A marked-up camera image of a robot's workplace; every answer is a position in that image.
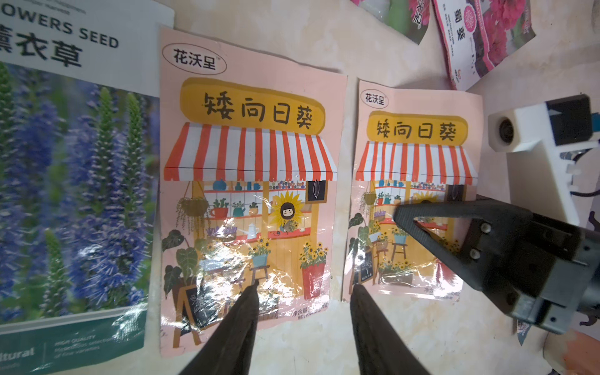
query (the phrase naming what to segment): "flower seed packet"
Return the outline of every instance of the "flower seed packet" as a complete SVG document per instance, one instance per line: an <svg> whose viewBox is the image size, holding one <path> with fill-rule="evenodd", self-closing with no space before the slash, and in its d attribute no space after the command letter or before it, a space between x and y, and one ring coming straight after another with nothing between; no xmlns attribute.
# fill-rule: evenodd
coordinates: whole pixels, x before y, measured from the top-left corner
<svg viewBox="0 0 600 375"><path fill-rule="evenodd" d="M434 0L452 87L465 91L534 38L530 0Z"/></svg>
<svg viewBox="0 0 600 375"><path fill-rule="evenodd" d="M370 293L458 299L463 281L393 220L403 204L474 200L484 126L478 95L360 81L342 299ZM468 225L417 217L457 252Z"/></svg>
<svg viewBox="0 0 600 375"><path fill-rule="evenodd" d="M329 304L347 76L164 28L161 354L259 283L258 328Z"/></svg>
<svg viewBox="0 0 600 375"><path fill-rule="evenodd" d="M0 9L0 373L143 347L158 193L152 1Z"/></svg>

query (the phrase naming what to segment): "green banner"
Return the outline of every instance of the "green banner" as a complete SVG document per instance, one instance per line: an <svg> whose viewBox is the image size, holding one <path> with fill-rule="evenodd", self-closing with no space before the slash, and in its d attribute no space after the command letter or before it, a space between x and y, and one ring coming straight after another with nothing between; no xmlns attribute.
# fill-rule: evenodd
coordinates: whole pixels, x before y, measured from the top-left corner
<svg viewBox="0 0 600 375"><path fill-rule="evenodd" d="M144 346L146 311L0 336L0 373L49 374L108 361Z"/></svg>

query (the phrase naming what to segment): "oval logo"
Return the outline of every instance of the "oval logo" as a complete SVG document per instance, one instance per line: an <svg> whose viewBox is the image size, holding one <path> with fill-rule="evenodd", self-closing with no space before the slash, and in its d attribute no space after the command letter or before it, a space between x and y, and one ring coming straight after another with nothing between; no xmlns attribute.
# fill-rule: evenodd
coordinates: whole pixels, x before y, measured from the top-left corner
<svg viewBox="0 0 600 375"><path fill-rule="evenodd" d="M227 63L221 56L188 43L167 44L163 47L163 57L176 68L205 76L220 74L227 69Z"/></svg>
<svg viewBox="0 0 600 375"><path fill-rule="evenodd" d="M368 89L361 92L361 100L373 108L385 108L389 104L388 97L379 90Z"/></svg>

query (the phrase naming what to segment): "pot of sunflowers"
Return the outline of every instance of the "pot of sunflowers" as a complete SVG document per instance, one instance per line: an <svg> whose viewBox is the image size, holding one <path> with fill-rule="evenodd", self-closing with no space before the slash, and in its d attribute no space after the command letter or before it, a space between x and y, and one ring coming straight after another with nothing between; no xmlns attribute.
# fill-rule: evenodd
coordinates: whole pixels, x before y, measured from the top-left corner
<svg viewBox="0 0 600 375"><path fill-rule="evenodd" d="M327 248L320 242L316 247L306 242L300 254L300 268L302 269L302 285L304 299L311 299L321 295L321 283L325 272Z"/></svg>
<svg viewBox="0 0 600 375"><path fill-rule="evenodd" d="M254 267L264 267L266 266L266 259L270 253L271 249L269 249L269 243L264 242L261 238L259 243L248 252L248 255L252 257L252 264Z"/></svg>
<svg viewBox="0 0 600 375"><path fill-rule="evenodd" d="M378 284L391 284L399 286L412 286L413 274L416 267L408 261L392 264L384 260L379 264Z"/></svg>

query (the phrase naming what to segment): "chalkboard sign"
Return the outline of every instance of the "chalkboard sign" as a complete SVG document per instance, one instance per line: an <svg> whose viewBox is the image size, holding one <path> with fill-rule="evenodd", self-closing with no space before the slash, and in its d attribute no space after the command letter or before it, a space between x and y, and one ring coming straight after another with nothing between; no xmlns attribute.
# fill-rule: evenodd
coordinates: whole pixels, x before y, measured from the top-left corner
<svg viewBox="0 0 600 375"><path fill-rule="evenodd" d="M307 181L306 203L327 203L327 181Z"/></svg>
<svg viewBox="0 0 600 375"><path fill-rule="evenodd" d="M200 345L198 329L205 329L219 322L217 307L218 303L211 299L210 288L204 284L180 288L176 301L175 320L182 324L176 325L173 348L179 347L181 335L190 332L194 338L194 344Z"/></svg>
<svg viewBox="0 0 600 375"><path fill-rule="evenodd" d="M464 185L448 185L446 189L446 202L462 202L464 200Z"/></svg>
<svg viewBox="0 0 600 375"><path fill-rule="evenodd" d="M355 264L361 264L359 267L355 268L355 272L354 272L354 278L352 283L353 284L358 284L358 283L364 283L365 281L369 280L371 277L373 277L373 254L372 252L366 252L365 253L365 259L364 261L362 259L360 259L362 257L362 255L358 256L358 259L355 259L354 263Z"/></svg>

